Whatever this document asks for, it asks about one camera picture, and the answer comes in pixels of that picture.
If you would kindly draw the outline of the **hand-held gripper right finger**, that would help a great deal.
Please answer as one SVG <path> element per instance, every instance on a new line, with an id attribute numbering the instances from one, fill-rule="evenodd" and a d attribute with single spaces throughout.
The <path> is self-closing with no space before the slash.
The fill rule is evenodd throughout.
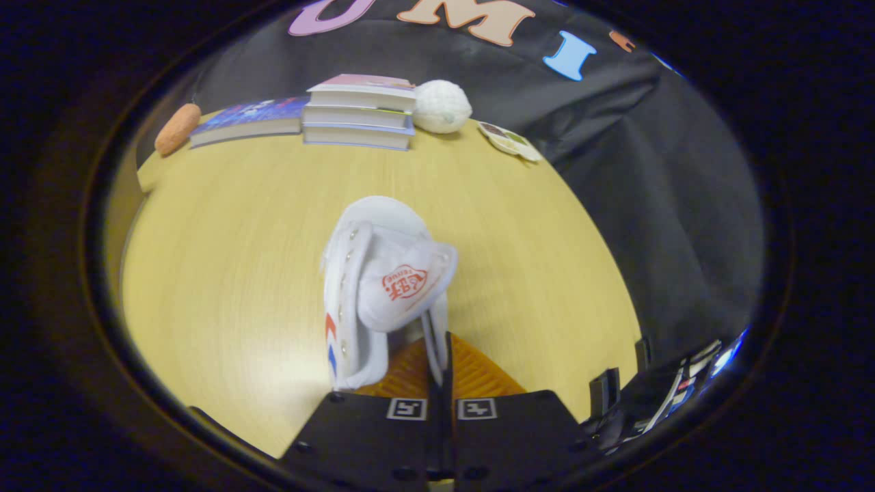
<path id="1" fill-rule="evenodd" d="M 447 334 L 455 482 L 562 482 L 602 457 L 553 390 L 523 392 L 490 358 Z"/>

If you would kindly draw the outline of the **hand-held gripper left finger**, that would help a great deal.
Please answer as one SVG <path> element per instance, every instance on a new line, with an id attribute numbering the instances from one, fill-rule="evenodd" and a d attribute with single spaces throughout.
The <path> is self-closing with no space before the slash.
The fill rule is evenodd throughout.
<path id="1" fill-rule="evenodd" d="M 280 458 L 328 482 L 438 478 L 438 392 L 425 340 L 397 350 L 390 370 L 359 392 L 330 392 Z"/>

